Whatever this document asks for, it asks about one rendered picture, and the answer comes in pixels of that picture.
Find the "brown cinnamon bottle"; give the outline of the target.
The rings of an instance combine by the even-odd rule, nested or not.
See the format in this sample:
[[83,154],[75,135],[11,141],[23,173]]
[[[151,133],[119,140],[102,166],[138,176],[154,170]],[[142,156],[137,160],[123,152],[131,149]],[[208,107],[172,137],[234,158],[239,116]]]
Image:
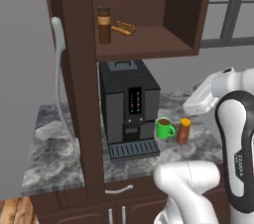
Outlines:
[[111,42],[111,18],[109,7],[97,7],[97,24],[99,41],[105,45],[109,44]]

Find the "grey window frame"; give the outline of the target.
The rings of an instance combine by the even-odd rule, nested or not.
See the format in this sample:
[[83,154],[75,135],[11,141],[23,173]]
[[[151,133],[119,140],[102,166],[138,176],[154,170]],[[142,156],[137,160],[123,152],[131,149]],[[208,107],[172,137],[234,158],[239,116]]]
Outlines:
[[201,46],[254,45],[254,0],[209,0]]

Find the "dark brown cabinet door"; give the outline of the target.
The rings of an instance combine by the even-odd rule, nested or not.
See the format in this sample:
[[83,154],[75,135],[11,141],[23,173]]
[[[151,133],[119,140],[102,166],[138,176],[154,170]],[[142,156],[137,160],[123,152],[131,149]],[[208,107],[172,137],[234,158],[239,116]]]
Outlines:
[[49,16],[60,18],[63,24],[63,81],[85,182],[79,192],[90,204],[102,202],[105,192],[92,0],[47,3]]

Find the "green mug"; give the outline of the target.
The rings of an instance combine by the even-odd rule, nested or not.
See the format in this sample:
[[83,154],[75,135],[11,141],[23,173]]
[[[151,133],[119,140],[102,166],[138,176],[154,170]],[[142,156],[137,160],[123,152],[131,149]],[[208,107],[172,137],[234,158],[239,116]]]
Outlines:
[[166,140],[176,135],[176,129],[168,117],[159,117],[157,119],[157,136],[160,139]]

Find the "brown bottle with orange cap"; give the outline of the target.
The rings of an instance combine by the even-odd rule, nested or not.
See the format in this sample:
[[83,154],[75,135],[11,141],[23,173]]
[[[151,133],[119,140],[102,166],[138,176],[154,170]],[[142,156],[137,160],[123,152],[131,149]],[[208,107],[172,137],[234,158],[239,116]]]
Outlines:
[[177,133],[177,141],[180,145],[184,145],[190,134],[191,120],[189,118],[182,118]]

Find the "dark brown wall cabinet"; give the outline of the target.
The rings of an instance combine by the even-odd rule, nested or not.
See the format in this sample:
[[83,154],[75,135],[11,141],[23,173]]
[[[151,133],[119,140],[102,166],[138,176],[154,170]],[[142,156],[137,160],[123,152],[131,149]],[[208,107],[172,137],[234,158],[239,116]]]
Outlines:
[[97,44],[99,61],[196,56],[208,0],[93,0],[108,6],[111,20],[135,27],[129,37],[115,31],[111,43]]

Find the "dark brown cupboard door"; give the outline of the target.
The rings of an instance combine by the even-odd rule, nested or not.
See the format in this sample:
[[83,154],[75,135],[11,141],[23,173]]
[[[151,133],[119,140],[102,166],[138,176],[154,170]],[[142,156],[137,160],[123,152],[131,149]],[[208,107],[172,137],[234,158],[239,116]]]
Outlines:
[[40,215],[37,218],[40,224],[109,224],[108,209],[113,210],[113,224],[117,224],[116,204],[102,204],[99,206],[68,210],[64,213]]
[[154,224],[156,216],[163,210],[167,197],[155,195],[117,203],[117,224],[122,224],[122,206],[126,206],[126,224]]

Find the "dark brown drawer front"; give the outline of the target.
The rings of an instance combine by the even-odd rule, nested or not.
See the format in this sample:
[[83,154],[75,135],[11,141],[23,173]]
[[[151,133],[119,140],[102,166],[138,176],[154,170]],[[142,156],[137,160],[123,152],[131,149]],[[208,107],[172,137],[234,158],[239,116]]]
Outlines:
[[121,189],[128,184],[133,184],[134,188],[127,190],[120,194],[105,194],[105,199],[110,200],[124,200],[124,199],[133,199],[141,198],[155,195],[166,196],[154,183],[154,179],[151,175],[136,177],[126,180],[112,181],[105,184],[105,189],[116,190]]

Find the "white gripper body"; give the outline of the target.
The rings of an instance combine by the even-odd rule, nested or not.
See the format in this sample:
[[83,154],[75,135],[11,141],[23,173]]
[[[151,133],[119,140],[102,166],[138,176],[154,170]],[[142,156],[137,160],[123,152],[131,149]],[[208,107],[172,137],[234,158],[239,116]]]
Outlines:
[[189,115],[207,113],[217,102],[218,98],[212,95],[212,82],[205,80],[184,103],[183,107]]

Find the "black coffee machine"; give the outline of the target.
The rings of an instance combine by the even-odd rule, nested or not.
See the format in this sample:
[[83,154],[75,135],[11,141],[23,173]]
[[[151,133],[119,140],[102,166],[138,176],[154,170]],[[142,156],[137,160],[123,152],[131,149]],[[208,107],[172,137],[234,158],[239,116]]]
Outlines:
[[156,157],[161,88],[141,60],[98,65],[101,111],[112,162]]

